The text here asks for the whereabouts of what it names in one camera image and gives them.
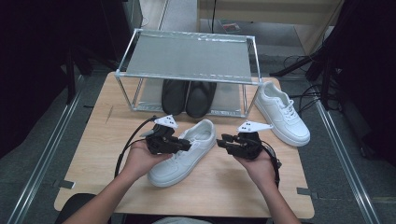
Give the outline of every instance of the wrist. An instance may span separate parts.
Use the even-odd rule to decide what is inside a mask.
[[[139,177],[136,177],[136,176],[134,176],[134,175],[130,175],[130,174],[126,174],[126,173],[121,172],[116,178],[119,179],[120,181],[122,181],[122,183],[123,183],[126,187],[130,188],[130,187],[132,186],[132,184],[133,184]]]
[[[268,194],[272,194],[275,191],[278,191],[278,188],[277,188],[274,180],[262,181],[262,182],[258,183],[257,187],[259,188],[259,190],[262,192],[262,194],[264,196],[268,195]]]

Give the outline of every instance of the gray carpet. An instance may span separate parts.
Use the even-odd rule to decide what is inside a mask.
[[[193,11],[191,2],[194,1],[171,0],[163,29],[179,31],[194,29],[195,26],[192,25],[194,19],[191,18],[191,12]],[[206,25],[207,23],[203,21],[203,30],[208,31]],[[241,27],[247,33],[250,30],[248,27],[244,27],[243,23],[241,23]],[[292,50],[297,48],[292,40],[282,40],[282,42],[285,41],[290,42],[289,47]],[[264,74],[284,68],[286,56],[282,55],[283,49],[283,47],[280,48],[281,53],[278,55],[273,52],[271,55],[261,54],[261,69]],[[52,163],[23,223],[53,223],[58,215],[58,212],[53,208],[58,189],[53,187],[52,184],[55,180],[64,178],[86,126],[86,121],[89,119],[91,113],[89,106],[95,104],[105,77],[109,72],[99,63],[95,63],[93,67],[94,72],[87,79],[87,85],[82,90],[76,110],[69,121]],[[282,90],[289,95],[302,94],[310,85],[304,79],[304,70],[298,70],[296,75],[287,75],[279,80]],[[54,100],[46,114],[37,122],[26,140],[0,160],[0,223],[7,222],[21,195],[21,190],[50,139],[50,135],[64,111],[66,94],[67,92],[63,91]],[[312,99],[304,99],[303,105],[310,100]],[[297,106],[299,100],[295,99],[295,102],[295,106]],[[373,201],[379,219],[382,223],[396,223],[396,188],[394,187],[396,186],[396,168],[382,160],[371,161],[363,158],[358,141],[343,114],[339,111],[330,111],[329,113],[342,137],[361,182]],[[304,221],[311,223],[364,223],[364,217],[335,153],[332,140],[317,106],[314,105],[305,110],[302,119],[311,132],[311,142],[307,146],[299,147],[298,150],[308,187],[318,195],[317,198],[312,200],[315,216]],[[115,223],[120,223],[120,216],[117,216]]]

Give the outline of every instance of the shoe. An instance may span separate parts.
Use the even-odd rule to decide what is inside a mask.
[[[215,145],[215,126],[210,120],[203,119],[182,133],[179,138],[189,140],[190,149],[180,150],[172,158],[158,163],[148,172],[148,180],[154,186],[169,187],[186,178],[198,161]]]
[[[216,92],[216,82],[193,81],[190,85],[189,97],[186,104],[186,113],[199,119],[209,112]]]
[[[189,81],[165,79],[161,104],[167,115],[178,115],[184,111]]]
[[[308,144],[310,132],[294,110],[293,103],[271,81],[264,82],[259,87],[259,94],[254,102],[267,122],[274,125],[272,131],[280,140],[294,147],[302,147]]]

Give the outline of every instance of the white sneaker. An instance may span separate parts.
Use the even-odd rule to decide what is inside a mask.
[[[267,81],[259,88],[254,104],[267,122],[272,123],[274,134],[285,143],[302,147],[308,144],[310,133],[293,107],[294,101],[280,91],[273,82]]]
[[[198,161],[215,145],[215,126],[210,120],[203,119],[182,133],[179,138],[189,140],[190,149],[180,150],[172,158],[158,163],[148,172],[148,180],[154,186],[169,187],[186,178]]]

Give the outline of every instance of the glass shelf top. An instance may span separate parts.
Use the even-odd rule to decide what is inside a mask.
[[[257,83],[249,64],[248,51],[256,49],[253,36],[142,29],[135,33],[134,52],[121,76]]]

